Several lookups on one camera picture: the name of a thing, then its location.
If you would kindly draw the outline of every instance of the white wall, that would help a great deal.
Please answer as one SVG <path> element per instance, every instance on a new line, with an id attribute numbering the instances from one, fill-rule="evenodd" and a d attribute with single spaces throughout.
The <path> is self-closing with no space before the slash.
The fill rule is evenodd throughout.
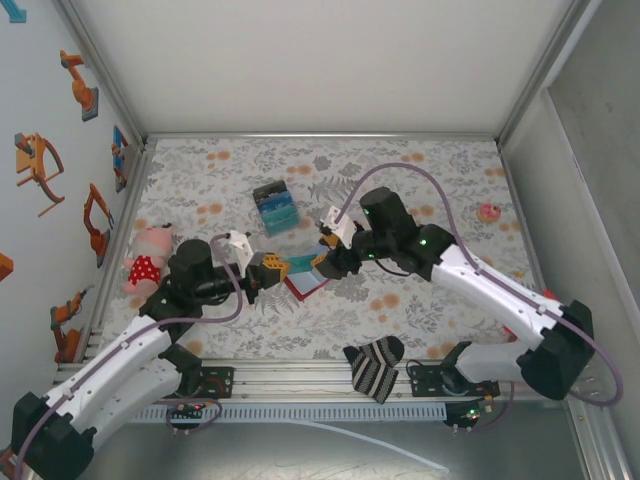
<path id="1" fill-rule="evenodd" d="M 71 76 L 60 65 L 59 51 L 77 53 L 51 2 L 20 0 L 27 23 L 9 24 L 0 10 L 0 253 L 14 262 L 14 272 L 0 281 L 0 445 L 9 440 L 13 404 L 28 391 L 51 387 L 56 352 L 49 309 L 64 305 L 89 284 L 94 288 L 73 320 L 80 327 L 91 314 L 102 270 L 82 222 L 89 183 L 96 184 L 118 221 L 126 189 L 116 194 L 112 170 L 112 128 L 118 123 L 104 95 L 99 116 L 83 123 L 71 92 Z M 79 71 L 90 86 L 96 81 Z M 65 172 L 50 182 L 65 200 L 38 218 L 49 205 L 28 175 L 16 173 L 14 134 L 40 133 L 58 151 Z M 53 160 L 45 155 L 47 173 Z M 105 216 L 94 208 L 101 230 Z"/>
<path id="2" fill-rule="evenodd" d="M 76 0 L 144 128 L 497 134 L 570 0 Z"/>
<path id="3" fill-rule="evenodd" d="M 503 156 L 508 163 L 547 287 L 563 301 L 578 299 L 593 314 L 595 338 L 618 363 L 625 396 L 612 409 L 635 475 L 640 475 L 640 343 L 616 284 L 618 271 L 603 249 L 604 229 L 585 202 L 585 185 L 545 91 L 527 110 Z"/>

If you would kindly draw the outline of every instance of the patterned mat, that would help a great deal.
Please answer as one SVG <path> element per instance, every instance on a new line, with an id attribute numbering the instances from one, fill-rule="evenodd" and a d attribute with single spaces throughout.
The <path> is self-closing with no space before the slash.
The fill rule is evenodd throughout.
<path id="1" fill-rule="evenodd" d="M 456 223 L 470 249 L 530 288 L 533 279 L 520 226 L 496 146 L 492 142 L 435 142 L 377 139 L 209 139 L 161 140 L 146 178 L 130 242 L 137 230 L 172 222 L 175 245 L 208 240 L 230 229 L 255 232 L 261 250 L 303 254 L 318 241 L 314 221 L 323 208 L 342 206 L 355 182 L 375 165 L 404 161 L 441 182 Z M 301 214 L 301 224 L 267 238 L 253 204 L 254 188 L 284 179 Z M 413 172 L 383 170 L 356 196 L 376 186 L 396 191 L 420 223 L 448 228 L 434 188 Z M 501 207 L 502 218 L 484 224 L 480 204 Z M 349 209 L 366 225 L 357 202 Z M 231 250 L 225 246 L 230 257 Z M 389 268 L 395 265 L 388 263 Z M 104 325 L 103 344 L 113 340 L 142 304 L 120 287 L 122 268 Z M 232 296 L 205 315 L 235 309 Z M 417 277 L 394 277 L 375 264 L 358 276 L 332 281 L 299 302 L 284 284 L 263 291 L 255 305 L 223 325 L 194 326 L 182 344 L 203 358 L 343 358 L 342 348 L 385 335 L 405 344 L 405 358 L 441 358 L 461 340 L 506 340 L 502 326 L 469 301 Z"/>

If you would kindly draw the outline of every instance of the white cable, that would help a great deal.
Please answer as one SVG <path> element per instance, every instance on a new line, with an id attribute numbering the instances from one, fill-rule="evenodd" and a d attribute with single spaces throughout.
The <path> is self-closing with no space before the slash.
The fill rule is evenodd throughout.
<path id="1" fill-rule="evenodd" d="M 330 432 L 341 433 L 342 435 L 347 435 L 348 437 L 357 438 L 358 440 L 363 440 L 365 442 L 373 443 L 374 445 L 378 445 L 380 447 L 388 448 L 389 450 L 393 450 L 400 455 L 404 455 L 405 457 L 411 458 L 417 462 L 422 463 L 423 465 L 427 465 L 428 467 L 435 468 L 436 470 L 440 470 L 446 473 L 449 473 L 449 469 L 440 464 L 432 462 L 431 460 L 427 460 L 426 458 L 419 457 L 418 455 L 407 452 L 400 447 L 396 447 L 395 445 L 391 445 L 390 443 L 383 442 L 382 440 L 377 440 L 375 438 L 367 437 L 365 435 L 360 435 L 359 433 L 351 432 L 349 430 L 345 430 L 343 428 L 334 427 L 331 425 L 325 425 L 323 423 L 315 423 L 315 422 L 305 422 L 303 420 L 283 420 L 283 423 L 291 423 L 293 425 L 302 425 L 304 427 L 314 427 L 320 428 L 323 430 L 329 430 Z"/>

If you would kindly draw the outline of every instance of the striped sock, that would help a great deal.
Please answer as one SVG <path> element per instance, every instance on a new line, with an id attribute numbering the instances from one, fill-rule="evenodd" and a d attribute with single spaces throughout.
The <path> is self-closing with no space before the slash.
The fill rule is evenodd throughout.
<path id="1" fill-rule="evenodd" d="M 398 372 L 370 359 L 355 347 L 345 348 L 344 354 L 351 364 L 353 388 L 383 404 L 391 394 Z"/>
<path id="2" fill-rule="evenodd" d="M 395 367 L 404 355 L 404 345 L 398 337 L 390 335 L 360 347 L 368 358 L 390 367 Z"/>

